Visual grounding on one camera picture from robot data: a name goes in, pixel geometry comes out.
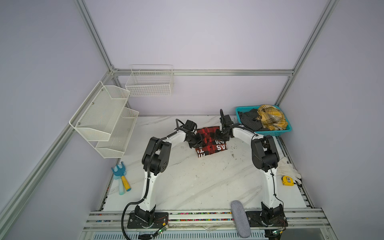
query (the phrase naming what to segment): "ventilation grille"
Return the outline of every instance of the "ventilation grille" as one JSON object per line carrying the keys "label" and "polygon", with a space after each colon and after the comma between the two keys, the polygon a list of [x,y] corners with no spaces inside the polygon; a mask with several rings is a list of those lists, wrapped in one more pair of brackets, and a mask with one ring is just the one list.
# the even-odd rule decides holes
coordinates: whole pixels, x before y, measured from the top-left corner
{"label": "ventilation grille", "polygon": [[[129,231],[127,235],[130,239],[136,240],[137,237],[141,234],[153,233],[153,232],[144,232],[144,231]],[[259,239],[268,239],[264,237],[264,230],[251,230],[251,235],[247,239],[249,240],[259,240]],[[121,232],[96,232],[94,235],[94,240],[114,240],[114,239],[124,239],[124,236]],[[207,231],[167,231],[155,239],[228,239],[228,240],[242,240],[236,230],[216,230],[213,232]]]}

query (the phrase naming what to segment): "white wire basket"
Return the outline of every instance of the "white wire basket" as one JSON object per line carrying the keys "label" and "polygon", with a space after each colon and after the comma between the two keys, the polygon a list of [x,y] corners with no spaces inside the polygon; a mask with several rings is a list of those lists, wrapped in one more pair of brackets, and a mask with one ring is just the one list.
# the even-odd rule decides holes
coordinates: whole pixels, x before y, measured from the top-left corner
{"label": "white wire basket", "polygon": [[128,97],[128,90],[102,86],[74,129],[87,141],[108,141]]}
{"label": "white wire basket", "polygon": [[127,149],[139,112],[125,107],[128,90],[105,86],[102,82],[96,87],[100,85],[95,97],[91,101],[86,100],[89,105],[84,113],[78,117],[81,106],[71,118],[70,125],[103,158],[121,158]]}
{"label": "white wire basket", "polygon": [[138,111],[123,108],[110,140],[100,141],[95,147],[103,158],[121,158],[124,156],[138,115]]}
{"label": "white wire basket", "polygon": [[172,95],[174,78],[172,65],[131,65],[131,75],[125,85],[132,97]]}

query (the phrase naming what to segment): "white marble table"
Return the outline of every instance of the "white marble table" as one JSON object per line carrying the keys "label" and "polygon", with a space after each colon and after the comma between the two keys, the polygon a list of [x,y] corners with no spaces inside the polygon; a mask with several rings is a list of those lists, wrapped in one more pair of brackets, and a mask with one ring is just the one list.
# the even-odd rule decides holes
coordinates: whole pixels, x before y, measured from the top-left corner
{"label": "white marble table", "polygon": [[[140,200],[144,185],[141,159],[148,141],[151,137],[161,138],[170,134],[176,127],[176,118],[183,122],[192,120],[198,128],[220,125],[220,116],[138,117],[122,158],[132,189],[119,195],[118,181],[113,180],[104,211],[122,211],[127,203]],[[230,209],[233,200],[241,201],[246,209],[260,208],[262,179],[252,163],[251,148],[237,138],[231,138],[227,148],[201,158],[187,142],[172,148],[168,167],[156,182],[156,210]],[[306,207],[296,185],[283,186],[278,181],[277,189],[284,208]]]}

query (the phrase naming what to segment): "gray fabric pad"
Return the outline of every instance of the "gray fabric pad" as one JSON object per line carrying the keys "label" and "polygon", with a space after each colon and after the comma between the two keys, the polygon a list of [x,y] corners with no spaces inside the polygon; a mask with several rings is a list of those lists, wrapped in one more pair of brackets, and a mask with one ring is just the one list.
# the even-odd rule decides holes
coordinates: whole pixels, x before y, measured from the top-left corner
{"label": "gray fabric pad", "polygon": [[245,214],[243,205],[241,202],[235,200],[231,202],[231,209],[233,219],[235,220],[237,232],[240,237],[247,238],[251,235],[251,228],[249,227],[249,222],[247,215]]}

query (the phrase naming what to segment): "yellow plaid cloth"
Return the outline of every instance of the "yellow plaid cloth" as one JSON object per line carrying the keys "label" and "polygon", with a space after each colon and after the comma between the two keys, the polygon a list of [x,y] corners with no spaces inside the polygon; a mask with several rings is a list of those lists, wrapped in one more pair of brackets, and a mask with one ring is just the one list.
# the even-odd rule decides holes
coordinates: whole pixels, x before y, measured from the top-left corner
{"label": "yellow plaid cloth", "polygon": [[268,128],[271,131],[286,130],[288,123],[285,120],[284,113],[272,105],[261,105],[257,109],[257,113],[260,115],[257,117],[261,121],[264,128]]}

